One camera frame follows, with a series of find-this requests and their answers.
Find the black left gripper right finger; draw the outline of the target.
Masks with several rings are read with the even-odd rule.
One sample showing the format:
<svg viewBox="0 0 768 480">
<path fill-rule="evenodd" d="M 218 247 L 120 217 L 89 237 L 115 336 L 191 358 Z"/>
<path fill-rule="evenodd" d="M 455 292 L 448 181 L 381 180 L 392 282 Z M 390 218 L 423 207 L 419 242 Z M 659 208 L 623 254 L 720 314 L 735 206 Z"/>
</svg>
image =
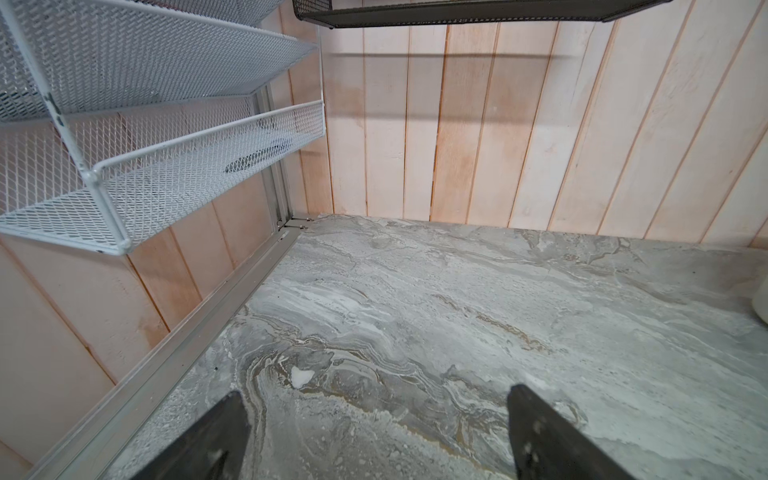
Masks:
<svg viewBox="0 0 768 480">
<path fill-rule="evenodd" d="M 519 479 L 633 479 L 528 386 L 511 387 L 507 410 Z"/>
</svg>

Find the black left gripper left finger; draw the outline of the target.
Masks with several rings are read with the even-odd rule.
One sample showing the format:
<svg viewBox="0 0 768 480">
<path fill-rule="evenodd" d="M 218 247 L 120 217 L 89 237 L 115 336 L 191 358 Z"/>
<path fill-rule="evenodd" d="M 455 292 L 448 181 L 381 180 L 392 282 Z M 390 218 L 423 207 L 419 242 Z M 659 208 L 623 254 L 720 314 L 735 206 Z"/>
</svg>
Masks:
<svg viewBox="0 0 768 480">
<path fill-rule="evenodd" d="M 238 479 L 250 432 L 242 394 L 231 391 L 134 477 Z"/>
</svg>

